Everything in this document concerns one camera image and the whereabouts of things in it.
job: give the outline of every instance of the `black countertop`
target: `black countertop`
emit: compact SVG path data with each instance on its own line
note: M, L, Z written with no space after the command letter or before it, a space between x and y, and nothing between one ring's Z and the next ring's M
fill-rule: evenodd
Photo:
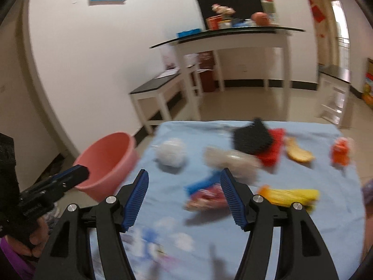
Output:
M351 72L337 65L328 65L319 68L319 72L351 84Z
M171 42L185 43L189 41L211 38L216 36L225 36L225 35L238 35L240 33L277 33L277 31L297 31L305 32L304 29L290 28L290 27L281 27L281 26L251 26L251 27L235 27L235 28L224 28L218 29L216 31L203 31L196 33L194 35L185 36L181 38L175 38L160 44L154 45L151 48L155 48L161 45L165 45Z
M148 91L157 90L160 87L162 87L163 85L165 85L167 82L170 82L172 79L176 78L179 74L180 74L180 72L178 72L177 74L173 74L172 76L167 76L167 77L163 77L163 78L159 78L159 79L153 78L152 80L150 80L150 81L144 83L143 85L139 86L138 88L134 89L129 94L133 95L133 94L139 94L141 92L148 92Z

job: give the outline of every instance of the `tiled floor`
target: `tiled floor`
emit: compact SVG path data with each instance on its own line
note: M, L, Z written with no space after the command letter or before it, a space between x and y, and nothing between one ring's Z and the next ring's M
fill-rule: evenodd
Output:
M256 87L231 87L225 92L205 93L201 105L203 121L211 120L252 120L261 117L264 120L278 120L278 106L281 106L281 88L265 91ZM341 129L342 133L351 137L356 143L355 160L362 184L373 178L373 111L362 100L353 95L352 125L349 129ZM316 91L291 89L289 121L329 123L315 117ZM137 147L141 155L152 140L146 137ZM70 203L81 207L94 205L95 201L82 192L73 190L59 202L63 211Z

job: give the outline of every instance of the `light blue tablecloth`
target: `light blue tablecloth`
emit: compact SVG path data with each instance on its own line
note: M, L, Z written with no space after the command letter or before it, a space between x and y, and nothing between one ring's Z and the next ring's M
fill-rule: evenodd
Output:
M229 210L196 213L183 209L184 187L208 177L204 164L206 146L232 148L230 126L247 122L167 122L152 144L177 137L186 144L188 161L179 172L168 172L148 147L124 184L132 183L140 169L149 172L149 189L135 225L123 235L137 280L233 280L249 233L235 225ZM344 170L331 166L330 149L340 132L333 125L296 122L266 122L269 128L285 128L302 148L316 159L306 167L282 152L278 165L261 169L257 186L276 189L318 189L320 200L311 217L333 258L340 280L347 280L359 265L363 247L364 207L354 164ZM280 230L275 228L267 280L274 279ZM91 235L97 280L103 279L97 237Z

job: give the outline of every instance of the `white wall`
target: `white wall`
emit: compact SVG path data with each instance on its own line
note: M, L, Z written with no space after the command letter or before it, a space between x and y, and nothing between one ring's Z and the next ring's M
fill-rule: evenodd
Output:
M307 30L291 39L293 79L315 82L316 45L307 0L275 3L282 25ZM87 0L29 0L28 19L39 93L77 152L108 133L135 134L140 129L127 94L163 70L159 51L149 46L202 26L195 0L127 0L124 5L95 6L88 6ZM281 79L280 51L262 61L264 55L267 52L252 50L251 55L241 55L240 62L260 69L252 78L265 74ZM234 73L227 76L236 78ZM149 115L157 110L154 102L145 106Z
M290 38L292 80L317 81L317 47L308 0L274 0L281 26L304 29Z
M219 57L225 80L283 78L281 48L223 49Z
M373 29L355 0L340 0L350 39L352 86L363 92L367 58L373 58Z
M87 0L30 0L29 31L38 76L79 152L141 124L127 95L163 70L151 45L163 41L157 0L88 6Z
M22 10L22 35L23 35L23 45L22 45L22 60L24 62L24 67L27 69L27 76L29 77L28 81L32 87L32 94L33 103L38 111L42 110L42 113L39 113L42 119L44 119L43 123L47 126L49 133L52 135L55 141L58 141L58 145L60 148L60 152L64 152L68 149L69 153L73 157L78 157L79 152L76 149L75 145L71 142L68 138L64 128L62 127L61 123L59 122L58 118L56 117L53 108L48 101L44 88L41 84L41 81L38 76L38 72L36 70L36 66L34 63L34 57L32 55L32 48L30 43L30 35L29 35L29 20L28 20L28 6L29 0L24 0L23 3L23 10Z
M22 44L21 8L17 0L0 26L0 133L14 139L16 173L21 190L31 186L58 155L32 103L25 76L27 68L18 47Z

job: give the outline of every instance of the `orange object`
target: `orange object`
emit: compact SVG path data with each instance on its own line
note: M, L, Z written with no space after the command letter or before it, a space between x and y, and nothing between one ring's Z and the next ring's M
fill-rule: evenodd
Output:
M264 184L256 193L257 195L261 195L262 197L269 199L269 185Z
M135 139L120 132L93 143L74 162L90 171L88 179L76 188L97 202L112 196L139 159L135 147Z
M346 166L349 164L349 146L346 138L338 138L332 147L332 162Z
M254 13L251 19L254 20L258 26L269 26L269 19L266 13Z
M216 31L219 29L219 22L223 19L222 15L213 16L206 19L208 29Z
M362 98L366 104L373 107L373 97L371 97L369 94L363 94Z

